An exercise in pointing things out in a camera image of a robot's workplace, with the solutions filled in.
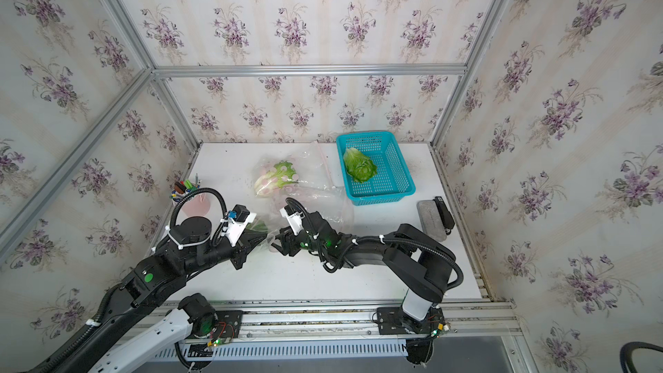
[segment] pen holder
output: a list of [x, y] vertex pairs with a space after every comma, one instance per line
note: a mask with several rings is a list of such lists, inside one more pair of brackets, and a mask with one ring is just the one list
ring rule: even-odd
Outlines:
[[195, 195], [193, 199], [184, 203], [182, 212], [190, 218], [192, 216], [205, 216], [210, 211], [210, 198], [206, 193]]

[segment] floral wallpaper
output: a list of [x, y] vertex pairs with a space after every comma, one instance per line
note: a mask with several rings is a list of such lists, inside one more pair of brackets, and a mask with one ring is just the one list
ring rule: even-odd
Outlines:
[[541, 372], [614, 372], [626, 342], [663, 343], [662, 5], [511, 0], [438, 148]]
[[334, 142], [345, 132], [389, 130], [427, 142], [457, 81], [448, 75], [174, 78], [203, 142]]
[[[1, 144], [5, 179], [29, 177], [27, 154]], [[190, 157], [147, 88], [0, 264], [1, 371], [34, 367], [94, 314], [105, 289], [145, 255]]]
[[461, 63], [490, 1], [123, 0], [159, 65]]
[[99, 0], [0, 0], [0, 229], [139, 71]]

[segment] lettuce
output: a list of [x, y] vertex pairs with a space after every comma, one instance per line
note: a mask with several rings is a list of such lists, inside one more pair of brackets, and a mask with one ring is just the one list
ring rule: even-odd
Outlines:
[[253, 189], [258, 196], [267, 196], [273, 191], [286, 185], [297, 183], [299, 176], [292, 168], [291, 162], [285, 160], [274, 164], [274, 167], [268, 170], [255, 181]]
[[364, 183], [377, 175], [377, 166], [371, 158], [354, 147], [345, 149], [343, 161], [347, 174], [356, 182]]

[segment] white table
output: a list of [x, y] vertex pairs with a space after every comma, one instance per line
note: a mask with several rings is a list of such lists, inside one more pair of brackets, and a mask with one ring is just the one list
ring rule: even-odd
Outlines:
[[[251, 170], [264, 156], [280, 157], [302, 150], [307, 144], [231, 144], [205, 143], [192, 169], [203, 186], [217, 189], [225, 199], [228, 210], [235, 204], [244, 204], [249, 210], [267, 205], [265, 199], [253, 193]], [[334, 185], [344, 185], [336, 144], [320, 144], [327, 157], [327, 165]], [[392, 232], [401, 223], [409, 223], [421, 229], [416, 203], [442, 195], [442, 184], [427, 144], [401, 144], [416, 193], [395, 203], [372, 204], [353, 207], [354, 235], [379, 235]], [[206, 214], [216, 228], [221, 218], [221, 207], [212, 200]], [[178, 223], [186, 216], [180, 213]], [[465, 280], [451, 289], [445, 299], [480, 299], [481, 293], [469, 264], [457, 229], [443, 243], [456, 256]], [[342, 268], [328, 274], [321, 268], [319, 259], [306, 251], [294, 257], [282, 256], [267, 249], [249, 254], [239, 271], [227, 261], [192, 279], [185, 288], [170, 296], [180, 299], [201, 293], [210, 301], [299, 301], [299, 300], [382, 300], [402, 299], [407, 286], [386, 266], [362, 265], [352, 269]]]

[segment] clear plastic bag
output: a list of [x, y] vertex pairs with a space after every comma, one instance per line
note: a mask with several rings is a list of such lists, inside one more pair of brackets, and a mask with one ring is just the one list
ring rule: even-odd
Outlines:
[[269, 197], [279, 189], [296, 186], [318, 190], [332, 188], [332, 177], [318, 142], [282, 158], [266, 157], [254, 169], [256, 196]]
[[320, 212], [334, 230], [352, 233], [355, 214], [352, 202], [345, 195], [343, 187], [319, 190], [311, 187], [286, 186], [276, 192], [272, 198], [274, 209], [280, 210], [286, 205], [286, 197], [297, 199], [310, 213]]

